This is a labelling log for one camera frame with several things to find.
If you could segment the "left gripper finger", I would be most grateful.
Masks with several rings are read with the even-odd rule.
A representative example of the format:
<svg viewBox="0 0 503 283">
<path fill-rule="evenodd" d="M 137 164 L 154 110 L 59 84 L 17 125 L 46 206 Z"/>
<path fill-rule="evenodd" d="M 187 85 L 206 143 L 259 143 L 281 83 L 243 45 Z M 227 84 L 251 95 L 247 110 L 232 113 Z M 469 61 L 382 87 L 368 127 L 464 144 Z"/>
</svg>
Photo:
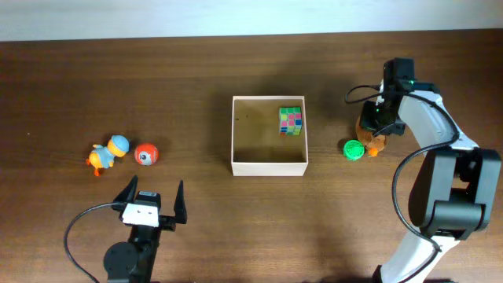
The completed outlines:
<svg viewBox="0 0 503 283">
<path fill-rule="evenodd" d="M 116 196 L 114 202 L 132 203 L 138 185 L 138 176 L 134 175 L 128 185 Z"/>
<path fill-rule="evenodd" d="M 174 202 L 174 218 L 179 224 L 186 224 L 188 221 L 187 210 L 184 198 L 184 182 L 181 180 L 178 185 L 178 191 Z"/>
</svg>

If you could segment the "brown plush animal toy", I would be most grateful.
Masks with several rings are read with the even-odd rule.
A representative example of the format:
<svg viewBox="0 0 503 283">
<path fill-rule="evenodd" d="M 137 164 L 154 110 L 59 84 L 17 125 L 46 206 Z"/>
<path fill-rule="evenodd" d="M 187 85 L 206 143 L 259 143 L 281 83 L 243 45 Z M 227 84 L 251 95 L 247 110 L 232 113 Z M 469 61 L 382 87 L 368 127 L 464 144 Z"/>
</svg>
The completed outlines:
<svg viewBox="0 0 503 283">
<path fill-rule="evenodd" d="M 364 145 L 371 157 L 377 156 L 385 149 L 387 145 L 387 136 L 378 135 L 374 137 L 371 131 L 365 130 L 360 126 L 360 121 L 361 117 L 358 117 L 355 126 L 357 139 Z"/>
</svg>

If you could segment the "multicolour puzzle cube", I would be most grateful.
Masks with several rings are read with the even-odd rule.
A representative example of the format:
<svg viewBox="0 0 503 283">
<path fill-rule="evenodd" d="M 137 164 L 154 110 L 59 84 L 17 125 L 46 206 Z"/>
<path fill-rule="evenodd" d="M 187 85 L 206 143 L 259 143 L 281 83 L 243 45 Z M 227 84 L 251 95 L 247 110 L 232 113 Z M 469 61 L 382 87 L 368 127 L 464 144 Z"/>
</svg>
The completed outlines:
<svg viewBox="0 0 503 283">
<path fill-rule="evenodd" d="M 300 135 L 303 129 L 303 113 L 300 107 L 279 108 L 279 134 Z"/>
</svg>

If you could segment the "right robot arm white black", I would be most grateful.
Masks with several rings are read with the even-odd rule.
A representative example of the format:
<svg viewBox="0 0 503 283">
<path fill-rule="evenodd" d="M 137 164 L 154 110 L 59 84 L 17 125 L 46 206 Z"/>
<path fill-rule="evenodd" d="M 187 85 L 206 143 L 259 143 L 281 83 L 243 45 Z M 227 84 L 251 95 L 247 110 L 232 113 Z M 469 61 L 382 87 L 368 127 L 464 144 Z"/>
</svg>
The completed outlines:
<svg viewBox="0 0 503 283">
<path fill-rule="evenodd" d="M 387 61 L 376 93 L 362 104 L 360 129 L 375 138 L 410 129 L 420 146 L 395 170 L 393 196 L 405 165 L 424 156 L 409 194 L 409 214 L 404 216 L 398 200 L 392 200 L 408 231 L 394 255 L 376 268 L 373 281 L 423 282 L 446 252 L 488 226 L 501 157 L 462 132 L 436 85 L 416 79 L 409 58 Z"/>
</svg>

